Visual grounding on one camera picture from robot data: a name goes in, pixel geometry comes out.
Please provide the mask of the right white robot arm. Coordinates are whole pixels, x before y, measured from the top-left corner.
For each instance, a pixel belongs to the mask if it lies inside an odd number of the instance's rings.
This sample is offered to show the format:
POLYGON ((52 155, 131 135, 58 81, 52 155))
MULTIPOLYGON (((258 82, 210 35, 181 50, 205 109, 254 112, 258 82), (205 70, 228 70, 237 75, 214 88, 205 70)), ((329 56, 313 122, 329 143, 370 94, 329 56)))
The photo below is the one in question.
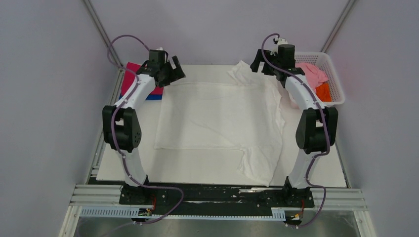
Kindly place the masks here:
POLYGON ((303 69, 295 65, 295 46, 282 44, 272 52, 261 47, 251 63, 253 72, 259 70, 275 76, 281 86, 294 98, 301 117, 295 133, 299 152, 293 170, 287 177, 291 187, 282 192, 283 202, 295 206, 302 199, 299 189, 314 187, 310 182, 311 170, 320 157, 330 153, 335 142, 338 111, 323 103, 310 87, 303 69))

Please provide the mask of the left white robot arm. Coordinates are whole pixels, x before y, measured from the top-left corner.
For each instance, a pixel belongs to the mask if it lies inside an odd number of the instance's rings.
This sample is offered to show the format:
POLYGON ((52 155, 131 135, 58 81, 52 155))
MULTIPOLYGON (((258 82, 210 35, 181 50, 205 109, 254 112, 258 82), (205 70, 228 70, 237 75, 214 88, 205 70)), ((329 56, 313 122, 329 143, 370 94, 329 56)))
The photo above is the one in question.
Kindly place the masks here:
POLYGON ((150 50, 148 60, 137 71, 125 68, 125 72, 134 80, 115 104, 102 109, 103 137, 105 143, 118 154, 125 183, 135 187, 132 197, 139 204, 145 204, 151 199, 151 190, 146 187, 147 174, 139 155, 142 130, 136 108, 157 87, 166 87, 186 75, 178 57, 168 60, 168 53, 164 50, 150 50))

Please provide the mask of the white printed t shirt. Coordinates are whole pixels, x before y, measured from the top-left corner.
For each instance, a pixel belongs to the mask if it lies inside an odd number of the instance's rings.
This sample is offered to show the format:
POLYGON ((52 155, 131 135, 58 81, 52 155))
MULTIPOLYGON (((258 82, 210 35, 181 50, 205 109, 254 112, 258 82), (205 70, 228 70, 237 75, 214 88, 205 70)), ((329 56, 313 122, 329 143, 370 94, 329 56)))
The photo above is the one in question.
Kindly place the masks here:
POLYGON ((269 186, 283 148, 282 96, 245 62, 227 75, 230 83, 200 79, 164 89, 155 148, 241 151, 238 172, 269 186))

